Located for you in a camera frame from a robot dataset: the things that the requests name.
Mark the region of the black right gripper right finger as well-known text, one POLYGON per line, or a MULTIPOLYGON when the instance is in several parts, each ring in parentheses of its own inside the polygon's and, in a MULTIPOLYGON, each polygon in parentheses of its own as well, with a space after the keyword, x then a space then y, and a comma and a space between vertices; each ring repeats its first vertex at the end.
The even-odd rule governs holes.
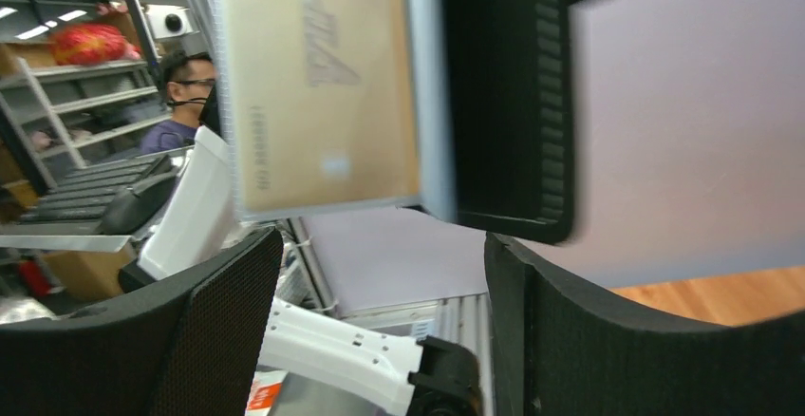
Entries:
POLYGON ((662 312, 488 234, 499 415, 800 415, 804 315, 726 327, 662 312))

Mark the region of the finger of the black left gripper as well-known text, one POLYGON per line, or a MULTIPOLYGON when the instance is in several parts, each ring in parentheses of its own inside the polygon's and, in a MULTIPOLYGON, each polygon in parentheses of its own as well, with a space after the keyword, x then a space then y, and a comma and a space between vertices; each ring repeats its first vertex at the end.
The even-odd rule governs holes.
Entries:
POLYGON ((442 0, 458 224, 546 244, 571 236, 581 1, 442 0))

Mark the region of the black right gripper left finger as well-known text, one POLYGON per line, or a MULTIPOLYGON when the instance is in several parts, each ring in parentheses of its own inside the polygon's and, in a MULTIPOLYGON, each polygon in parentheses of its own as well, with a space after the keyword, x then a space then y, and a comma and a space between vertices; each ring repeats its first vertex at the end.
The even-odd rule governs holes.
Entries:
POLYGON ((241 415, 283 255, 279 232, 62 318, 1 328, 5 415, 241 415))

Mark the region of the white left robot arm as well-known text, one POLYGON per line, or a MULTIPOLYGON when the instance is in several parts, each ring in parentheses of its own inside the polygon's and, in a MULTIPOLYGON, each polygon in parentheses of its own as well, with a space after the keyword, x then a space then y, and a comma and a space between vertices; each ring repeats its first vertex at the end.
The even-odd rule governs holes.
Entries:
MULTIPOLYGON (((571 237, 576 206, 575 109, 571 72, 570 9, 583 0, 534 0, 546 18, 522 45, 496 51, 493 78, 470 85, 458 76, 469 45, 458 37, 466 12, 459 0, 423 0, 422 18, 435 28, 438 65, 431 69, 435 98, 464 128, 454 141, 480 132, 487 118, 501 120, 499 147, 510 174, 532 172, 534 183, 511 215, 475 208, 470 201, 490 184, 460 184, 455 221, 491 237, 524 238, 556 245, 571 237)), ((512 22, 525 0, 480 0, 481 23, 512 22)), ((389 415, 478 415, 480 366, 464 346, 426 336, 381 337, 301 309, 276 296, 287 274, 277 230, 248 236, 187 271, 158 280, 140 264, 122 270, 126 289, 174 290, 184 303, 161 376, 146 407, 149 415, 239 415, 256 393, 260 357, 275 367, 360 396, 389 415)))

